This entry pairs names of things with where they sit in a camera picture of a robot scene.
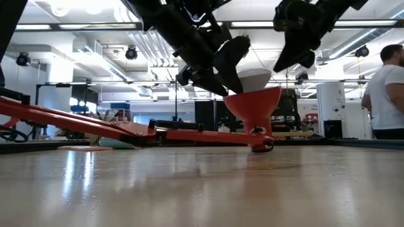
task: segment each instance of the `white t-shirt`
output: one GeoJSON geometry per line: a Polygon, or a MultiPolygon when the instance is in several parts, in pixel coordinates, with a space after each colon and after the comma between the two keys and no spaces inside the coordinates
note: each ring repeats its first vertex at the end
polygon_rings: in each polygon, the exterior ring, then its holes
{"type": "Polygon", "coordinates": [[[392,83],[404,84],[404,67],[383,66],[367,85],[365,94],[371,96],[373,129],[404,129],[404,114],[394,106],[386,92],[386,85],[392,83]]]}

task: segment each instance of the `man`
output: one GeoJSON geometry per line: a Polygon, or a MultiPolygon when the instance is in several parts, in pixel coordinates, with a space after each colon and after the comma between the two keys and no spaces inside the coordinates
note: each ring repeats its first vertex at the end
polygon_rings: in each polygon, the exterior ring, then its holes
{"type": "Polygon", "coordinates": [[[362,106],[377,139],[404,139],[404,48],[388,45],[380,58],[383,67],[369,81],[362,106]]]}

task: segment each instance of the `blue object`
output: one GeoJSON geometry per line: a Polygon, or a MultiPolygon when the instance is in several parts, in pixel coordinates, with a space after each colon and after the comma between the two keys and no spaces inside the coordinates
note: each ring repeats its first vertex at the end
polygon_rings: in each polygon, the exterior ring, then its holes
{"type": "Polygon", "coordinates": [[[111,109],[120,108],[124,110],[130,110],[131,105],[128,103],[111,103],[111,109]]]}

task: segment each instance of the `ceiling light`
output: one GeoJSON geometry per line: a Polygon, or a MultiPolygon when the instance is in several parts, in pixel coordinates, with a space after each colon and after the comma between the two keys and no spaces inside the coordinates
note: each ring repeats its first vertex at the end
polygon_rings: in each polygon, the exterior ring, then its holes
{"type": "Polygon", "coordinates": [[[393,26],[396,20],[337,21],[335,26],[393,26]]]}
{"type": "Polygon", "coordinates": [[[91,15],[98,15],[98,14],[102,13],[102,8],[100,8],[100,7],[87,8],[86,12],[91,15]]]}
{"type": "Polygon", "coordinates": [[[272,27],[272,21],[232,22],[232,27],[272,27]]]}
{"type": "Polygon", "coordinates": [[[50,30],[49,25],[17,25],[16,30],[50,30]]]}
{"type": "MultiPolygon", "coordinates": [[[[222,26],[223,25],[223,23],[222,22],[218,22],[217,23],[219,26],[222,26]]],[[[206,22],[206,23],[204,23],[203,25],[201,25],[201,27],[204,27],[204,28],[208,28],[210,26],[210,23],[209,22],[206,22]]]]}
{"type": "Polygon", "coordinates": [[[50,10],[52,11],[53,15],[55,15],[57,17],[63,17],[63,16],[66,16],[69,13],[70,8],[62,8],[62,7],[57,7],[57,6],[51,6],[50,10]]]}
{"type": "Polygon", "coordinates": [[[70,24],[70,25],[59,25],[60,28],[64,30],[91,30],[91,29],[126,29],[126,28],[136,28],[134,23],[94,23],[94,24],[70,24]]]}

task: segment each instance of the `cable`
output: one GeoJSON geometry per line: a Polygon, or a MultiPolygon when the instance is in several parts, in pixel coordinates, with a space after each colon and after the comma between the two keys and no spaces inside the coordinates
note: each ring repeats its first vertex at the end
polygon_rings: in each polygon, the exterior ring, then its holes
{"type": "Polygon", "coordinates": [[[3,125],[0,125],[0,130],[1,130],[0,138],[4,139],[6,141],[16,142],[16,143],[25,143],[25,142],[28,141],[28,136],[26,134],[16,130],[16,129],[12,129],[12,128],[8,128],[8,127],[5,127],[3,125]],[[3,135],[3,132],[7,132],[7,131],[10,132],[11,134],[17,134],[17,135],[21,136],[23,138],[23,140],[6,137],[5,135],[3,135]]]}

